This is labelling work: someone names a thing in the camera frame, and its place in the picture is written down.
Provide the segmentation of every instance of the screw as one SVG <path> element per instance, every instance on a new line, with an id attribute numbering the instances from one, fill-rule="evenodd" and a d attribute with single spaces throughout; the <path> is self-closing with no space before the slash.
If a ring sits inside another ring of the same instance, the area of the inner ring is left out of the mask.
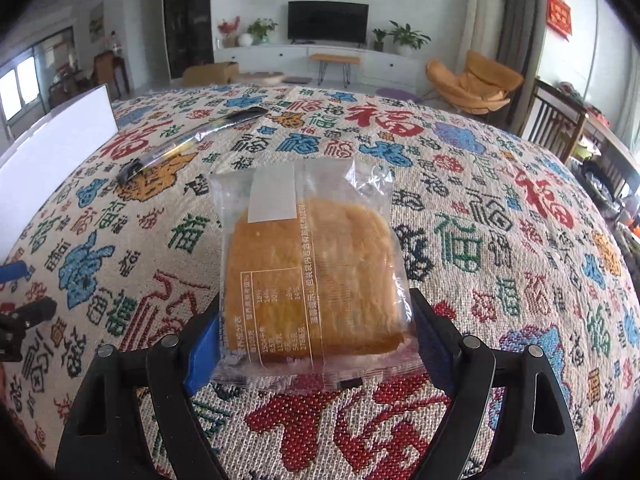
<path id="1" fill-rule="evenodd" d="M 529 353 L 533 355 L 533 357 L 542 357 L 544 355 L 542 348 L 540 348 L 538 345 L 529 346 Z"/>
<path id="2" fill-rule="evenodd" d="M 160 340 L 160 344 L 165 348 L 176 346 L 178 344 L 178 336 L 175 334 L 168 334 Z"/>
<path id="3" fill-rule="evenodd" d="M 113 345 L 102 345 L 98 348 L 100 357 L 109 357 L 111 354 L 113 354 Z"/>
<path id="4" fill-rule="evenodd" d="M 466 336 L 462 342 L 467 348 L 480 348 L 480 340 L 474 335 Z"/>

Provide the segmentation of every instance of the blue gripper pad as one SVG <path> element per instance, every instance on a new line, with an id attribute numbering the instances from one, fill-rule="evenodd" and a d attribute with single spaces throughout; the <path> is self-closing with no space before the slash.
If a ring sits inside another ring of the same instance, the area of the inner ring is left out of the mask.
<path id="1" fill-rule="evenodd" d="M 14 264 L 0 266 L 0 283 L 12 282 L 18 278 L 23 278 L 28 273 L 27 264 L 22 260 Z"/>
<path id="2" fill-rule="evenodd" d="M 184 389 L 190 397 L 205 386 L 220 361 L 220 321 L 213 318 L 202 331 L 189 354 L 189 369 L 184 378 Z"/>
<path id="3" fill-rule="evenodd" d="M 433 383 L 437 389 L 444 391 L 447 397 L 454 397 L 456 394 L 456 383 L 453 377 L 453 355 L 443 343 L 438 330 L 430 323 L 421 306 L 415 303 L 417 302 L 414 300 L 418 354 L 420 354 L 422 364 L 424 364 L 429 374 L 431 383 Z"/>

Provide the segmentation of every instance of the plastic wrapper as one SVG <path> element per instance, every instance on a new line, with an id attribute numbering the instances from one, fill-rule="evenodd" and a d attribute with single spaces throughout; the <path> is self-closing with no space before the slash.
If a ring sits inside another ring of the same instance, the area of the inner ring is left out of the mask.
<path id="1" fill-rule="evenodd" d="M 331 388 L 421 367 L 389 168 L 303 159 L 210 182 L 225 231 L 213 380 Z"/>

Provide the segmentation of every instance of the orange chair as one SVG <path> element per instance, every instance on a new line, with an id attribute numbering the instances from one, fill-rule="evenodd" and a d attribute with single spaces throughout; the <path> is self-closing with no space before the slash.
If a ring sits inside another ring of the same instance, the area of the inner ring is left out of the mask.
<path id="1" fill-rule="evenodd" d="M 465 70 L 460 75 L 435 59 L 427 63 L 426 72 L 427 79 L 449 103 L 475 115 L 495 112 L 508 104 L 508 92 L 524 82 L 517 72 L 473 50 L 466 53 Z"/>

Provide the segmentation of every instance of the patterned tablecloth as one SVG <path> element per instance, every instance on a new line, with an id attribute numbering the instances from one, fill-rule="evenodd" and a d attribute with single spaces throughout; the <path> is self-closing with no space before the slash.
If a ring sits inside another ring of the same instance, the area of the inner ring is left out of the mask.
<path id="1" fill-rule="evenodd" d="M 118 188 L 134 156 L 239 108 L 271 112 L 217 134 Z M 114 106 L 120 131 L 69 176 L 11 253 L 30 266 L 0 291 L 2 310 L 51 296 L 52 322 L 5 364 L 0 397 L 53 463 L 82 374 L 101 342 L 144 348 L 207 307 L 220 280 L 222 229 L 207 174 L 302 156 L 385 160 L 392 226 L 412 286 L 488 345 L 542 346 L 590 462 L 640 388 L 638 300 L 596 208 L 546 150 L 413 104 L 341 91 L 224 88 L 153 94 Z M 468 464 L 486 455 L 494 390 Z M 170 466 L 140 391 L 158 471 Z M 261 394 L 217 384 L 194 407 L 231 478 L 408 478 L 444 412 L 425 374 L 345 392 Z"/>

